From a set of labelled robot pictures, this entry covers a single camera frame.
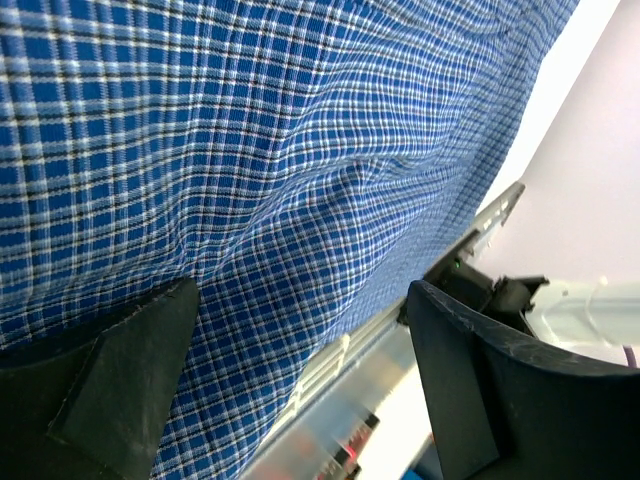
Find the blue plaid long sleeve shirt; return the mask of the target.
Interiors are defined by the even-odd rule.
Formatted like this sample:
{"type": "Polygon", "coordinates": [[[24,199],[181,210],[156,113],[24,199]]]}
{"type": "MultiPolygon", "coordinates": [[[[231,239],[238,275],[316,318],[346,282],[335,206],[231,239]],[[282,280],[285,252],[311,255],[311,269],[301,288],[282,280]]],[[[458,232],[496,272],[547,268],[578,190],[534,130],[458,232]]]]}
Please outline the blue plaid long sleeve shirt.
{"type": "Polygon", "coordinates": [[[151,470],[235,479],[468,228],[573,1],[5,1],[1,344],[195,279],[151,470]]]}

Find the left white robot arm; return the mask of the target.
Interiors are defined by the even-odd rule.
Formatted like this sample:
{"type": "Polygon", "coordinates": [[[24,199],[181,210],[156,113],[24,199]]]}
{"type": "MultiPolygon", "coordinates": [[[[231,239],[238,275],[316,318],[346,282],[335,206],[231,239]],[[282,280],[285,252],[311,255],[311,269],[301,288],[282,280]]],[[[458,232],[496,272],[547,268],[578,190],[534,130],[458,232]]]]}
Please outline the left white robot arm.
{"type": "MultiPolygon", "coordinates": [[[[5,479],[146,479],[199,308],[185,278],[1,355],[5,479]]],[[[362,359],[324,351],[248,479],[635,479],[639,288],[491,279],[442,258],[362,359]]]]}

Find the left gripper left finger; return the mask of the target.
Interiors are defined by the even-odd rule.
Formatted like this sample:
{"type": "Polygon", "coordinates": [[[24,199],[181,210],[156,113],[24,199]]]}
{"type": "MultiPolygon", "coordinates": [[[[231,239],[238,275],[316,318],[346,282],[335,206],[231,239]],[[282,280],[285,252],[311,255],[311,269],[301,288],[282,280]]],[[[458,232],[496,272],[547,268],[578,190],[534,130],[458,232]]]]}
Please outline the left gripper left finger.
{"type": "Polygon", "coordinates": [[[2,478],[149,478],[198,310],[184,278],[3,350],[2,478]]]}

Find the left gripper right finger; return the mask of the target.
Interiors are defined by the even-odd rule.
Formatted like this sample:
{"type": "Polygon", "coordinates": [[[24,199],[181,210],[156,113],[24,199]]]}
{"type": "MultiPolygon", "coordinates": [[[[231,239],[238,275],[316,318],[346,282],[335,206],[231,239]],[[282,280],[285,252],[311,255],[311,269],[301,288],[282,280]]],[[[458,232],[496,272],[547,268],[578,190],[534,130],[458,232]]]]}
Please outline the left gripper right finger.
{"type": "Polygon", "coordinates": [[[424,281],[407,320],[447,479],[635,479],[639,373],[488,318],[424,281]]]}

